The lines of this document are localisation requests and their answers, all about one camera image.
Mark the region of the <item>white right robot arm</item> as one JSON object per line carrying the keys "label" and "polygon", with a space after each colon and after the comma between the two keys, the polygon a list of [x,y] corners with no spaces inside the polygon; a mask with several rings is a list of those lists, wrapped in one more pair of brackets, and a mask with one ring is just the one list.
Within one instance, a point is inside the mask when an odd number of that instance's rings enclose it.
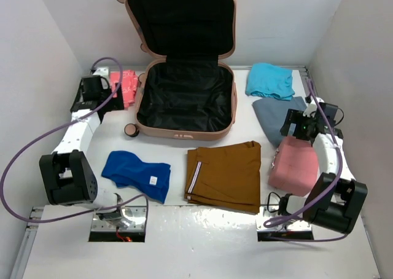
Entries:
{"label": "white right robot arm", "polygon": [[350,234],[368,194],[356,181],[342,151],[343,133],[336,127],[337,107],[322,104],[306,115],[290,109],[280,129],[286,136],[291,125],[298,140],[309,141],[317,154],[320,175],[306,198],[286,194],[280,199],[278,215],[285,222],[302,220],[341,234]]}

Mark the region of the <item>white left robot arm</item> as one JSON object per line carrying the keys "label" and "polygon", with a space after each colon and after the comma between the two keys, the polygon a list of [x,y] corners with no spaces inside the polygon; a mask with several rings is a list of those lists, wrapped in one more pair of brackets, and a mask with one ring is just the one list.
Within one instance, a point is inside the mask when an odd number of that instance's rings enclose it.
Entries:
{"label": "white left robot arm", "polygon": [[107,74],[93,74],[81,78],[70,109],[71,120],[75,120],[76,123],[67,128],[54,151],[49,155],[43,155],[39,160],[50,204],[77,205],[103,212],[107,211],[107,207],[117,205],[117,194],[98,184],[85,153],[105,113],[123,109],[121,91],[118,91],[117,95],[98,112],[82,118],[103,103],[111,93]]}

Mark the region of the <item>blue shirt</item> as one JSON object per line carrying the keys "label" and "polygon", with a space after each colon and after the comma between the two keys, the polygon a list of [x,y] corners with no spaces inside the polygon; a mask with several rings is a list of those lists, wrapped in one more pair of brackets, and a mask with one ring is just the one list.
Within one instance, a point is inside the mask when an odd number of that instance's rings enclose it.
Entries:
{"label": "blue shirt", "polygon": [[118,188],[134,187],[152,200],[164,203],[169,191],[171,165],[143,162],[136,154],[112,151],[101,176]]}

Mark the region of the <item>pink toiletry box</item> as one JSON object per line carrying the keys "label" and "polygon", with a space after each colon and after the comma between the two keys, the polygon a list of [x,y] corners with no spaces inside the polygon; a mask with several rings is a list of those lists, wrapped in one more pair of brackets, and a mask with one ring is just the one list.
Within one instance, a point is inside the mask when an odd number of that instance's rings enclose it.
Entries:
{"label": "pink toiletry box", "polygon": [[314,187],[318,169],[317,154],[311,144],[287,136],[276,151],[268,184],[287,193],[304,197]]}

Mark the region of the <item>coral patterned garment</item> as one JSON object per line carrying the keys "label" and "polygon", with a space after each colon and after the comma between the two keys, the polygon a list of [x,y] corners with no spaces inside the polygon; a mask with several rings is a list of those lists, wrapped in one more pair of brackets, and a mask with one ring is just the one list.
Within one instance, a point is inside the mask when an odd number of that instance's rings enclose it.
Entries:
{"label": "coral patterned garment", "polygon": [[[113,71],[110,73],[111,90],[115,90],[116,84],[119,82],[120,72]],[[122,96],[124,109],[128,109],[134,102],[138,87],[138,76],[133,70],[123,70],[122,79]]]}

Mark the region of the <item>brown shorts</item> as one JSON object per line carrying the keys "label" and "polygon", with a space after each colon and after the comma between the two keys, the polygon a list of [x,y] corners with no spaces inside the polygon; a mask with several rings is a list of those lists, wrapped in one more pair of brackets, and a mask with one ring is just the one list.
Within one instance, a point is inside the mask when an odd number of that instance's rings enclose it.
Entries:
{"label": "brown shorts", "polygon": [[261,145],[255,141],[189,150],[184,198],[257,214],[261,163]]}

